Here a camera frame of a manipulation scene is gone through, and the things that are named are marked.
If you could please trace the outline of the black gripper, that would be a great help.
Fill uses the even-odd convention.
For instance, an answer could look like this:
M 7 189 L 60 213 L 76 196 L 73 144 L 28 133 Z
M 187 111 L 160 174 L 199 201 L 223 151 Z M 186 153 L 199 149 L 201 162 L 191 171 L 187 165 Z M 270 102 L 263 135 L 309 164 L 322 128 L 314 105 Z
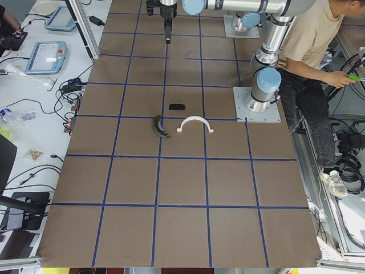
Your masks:
M 171 43 L 172 19 L 177 15 L 177 0 L 159 0 L 160 15 L 164 20 L 165 43 Z

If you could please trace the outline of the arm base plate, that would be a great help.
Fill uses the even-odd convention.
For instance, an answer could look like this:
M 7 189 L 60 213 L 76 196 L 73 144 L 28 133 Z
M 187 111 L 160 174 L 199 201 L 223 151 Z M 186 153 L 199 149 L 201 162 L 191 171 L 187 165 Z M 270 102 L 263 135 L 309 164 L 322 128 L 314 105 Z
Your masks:
M 280 123 L 281 117 L 274 93 L 267 102 L 252 98 L 252 87 L 233 87 L 237 122 Z
M 225 36 L 227 38 L 258 39 L 258 24 L 260 16 L 257 13 L 245 14 L 239 18 L 236 15 L 224 15 Z

